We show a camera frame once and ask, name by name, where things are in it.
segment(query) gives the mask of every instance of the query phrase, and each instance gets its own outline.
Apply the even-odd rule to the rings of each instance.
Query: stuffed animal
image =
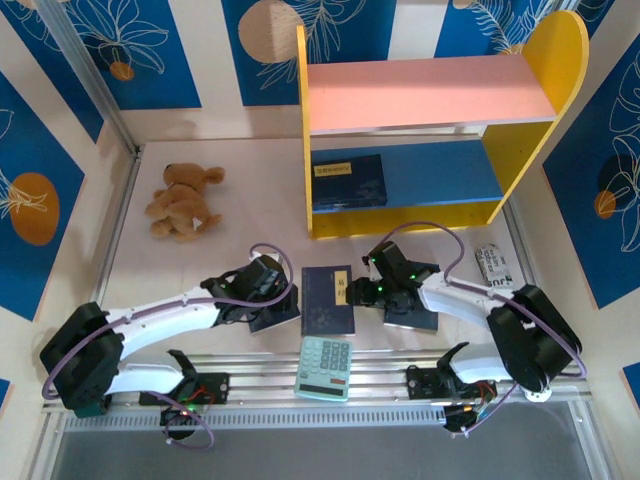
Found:
[[[172,233],[179,242],[190,242],[222,220],[222,215],[211,215],[203,194],[209,183],[224,180],[224,168],[205,170],[194,163],[174,163],[164,169],[165,190],[153,194],[154,201],[144,213],[154,222],[151,233],[156,238]]]

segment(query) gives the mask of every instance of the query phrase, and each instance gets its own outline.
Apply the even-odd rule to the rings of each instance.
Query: light blue calculator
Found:
[[[301,397],[346,402],[353,346],[344,340],[304,337],[294,392]]]

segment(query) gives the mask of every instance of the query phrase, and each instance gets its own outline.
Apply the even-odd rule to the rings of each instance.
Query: teddy bear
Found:
[[[156,238],[174,234],[178,242],[190,242],[218,224],[222,215],[211,215],[203,194],[209,183],[224,180],[224,168],[205,170],[195,163],[174,163],[164,169],[167,188],[157,190],[144,213],[154,220],[151,234]]]

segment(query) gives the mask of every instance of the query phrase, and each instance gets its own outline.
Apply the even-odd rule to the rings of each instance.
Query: white table surface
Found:
[[[410,142],[420,141],[411,137]],[[314,148],[407,143],[402,137],[323,138]],[[212,213],[222,213],[221,224],[188,244],[154,239],[144,208],[153,192],[163,187],[162,171],[169,163],[194,162],[203,167],[222,166],[223,184],[207,187]],[[499,215],[489,227],[459,230],[467,247],[453,274],[481,283],[473,251],[485,243],[501,249],[516,287],[524,284],[511,237]],[[307,236],[304,173],[300,140],[212,140],[158,142],[145,147],[140,172],[125,219],[103,308],[130,307],[173,296],[200,281],[248,263],[248,250],[257,242],[279,246],[294,265],[300,286],[302,267],[352,266],[352,277],[366,275],[360,257],[380,239],[363,236],[311,240]],[[457,245],[445,233],[409,233],[394,237],[410,260],[446,267],[457,255]],[[356,335],[346,337],[357,350],[447,349],[458,342],[482,343],[488,331],[448,315],[440,315],[438,333],[382,324],[382,311],[356,308]],[[189,354],[287,353],[299,351],[300,320],[251,335],[245,324],[188,332],[145,349],[162,352],[177,348]]]

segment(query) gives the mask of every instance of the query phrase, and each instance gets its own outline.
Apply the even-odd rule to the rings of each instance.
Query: yellow label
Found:
[[[334,274],[336,282],[336,305],[347,304],[347,271],[338,270]]]
[[[313,167],[313,174],[316,177],[351,175],[351,162],[334,163],[333,165],[316,165]]]

